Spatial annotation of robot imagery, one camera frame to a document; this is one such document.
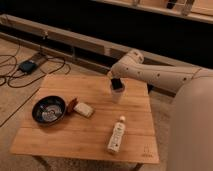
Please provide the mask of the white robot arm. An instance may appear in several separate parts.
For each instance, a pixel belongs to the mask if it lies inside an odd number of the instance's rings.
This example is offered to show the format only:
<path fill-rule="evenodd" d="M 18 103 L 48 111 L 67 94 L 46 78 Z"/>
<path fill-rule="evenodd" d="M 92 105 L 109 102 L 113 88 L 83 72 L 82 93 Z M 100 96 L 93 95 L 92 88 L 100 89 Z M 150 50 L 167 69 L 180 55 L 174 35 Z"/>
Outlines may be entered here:
<path fill-rule="evenodd" d="M 123 78 L 132 78 L 175 95 L 166 171 L 213 171 L 213 69 L 148 65 L 132 49 L 108 75 L 114 92 L 125 89 Z"/>

